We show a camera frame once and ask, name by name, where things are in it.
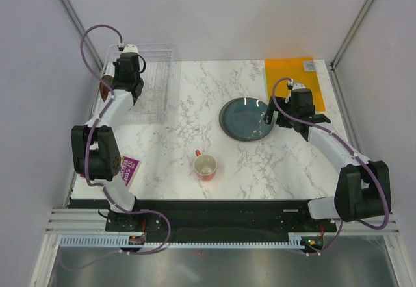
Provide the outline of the red floral plate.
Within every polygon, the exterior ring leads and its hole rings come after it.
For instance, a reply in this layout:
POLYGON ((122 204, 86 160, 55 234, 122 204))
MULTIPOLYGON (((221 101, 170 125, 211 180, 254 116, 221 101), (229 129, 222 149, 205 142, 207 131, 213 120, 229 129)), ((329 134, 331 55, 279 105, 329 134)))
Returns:
POLYGON ((104 75, 101 78, 102 82, 99 84, 99 92, 102 101, 106 101, 109 89, 108 86, 112 85, 113 76, 111 75, 104 75))

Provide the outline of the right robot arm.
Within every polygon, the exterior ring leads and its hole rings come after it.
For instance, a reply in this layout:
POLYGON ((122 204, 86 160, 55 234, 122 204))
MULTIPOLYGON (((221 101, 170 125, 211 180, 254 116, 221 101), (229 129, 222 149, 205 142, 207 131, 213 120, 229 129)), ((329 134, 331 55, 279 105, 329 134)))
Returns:
POLYGON ((383 161, 372 161, 348 144, 336 131, 330 119, 318 114, 311 90, 291 90, 288 97, 271 97, 264 118, 272 124, 294 129, 316 147, 338 172, 335 194, 312 199, 308 208, 298 214, 299 226, 305 231, 318 227, 322 219, 364 223, 367 218, 383 216, 383 229, 391 212, 389 168, 383 161))

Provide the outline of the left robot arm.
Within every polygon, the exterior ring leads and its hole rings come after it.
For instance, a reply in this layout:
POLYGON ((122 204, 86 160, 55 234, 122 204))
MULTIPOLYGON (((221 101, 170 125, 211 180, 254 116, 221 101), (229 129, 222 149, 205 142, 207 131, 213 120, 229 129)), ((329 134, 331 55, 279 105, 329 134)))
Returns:
POLYGON ((133 50, 124 50, 112 63, 112 83, 99 112, 84 125, 71 130, 71 148, 75 172, 89 187, 99 188, 114 212, 122 213, 120 223, 129 231, 142 225, 142 214, 134 208, 136 198, 121 174, 122 158, 114 129, 142 94, 141 74, 145 60, 133 50))

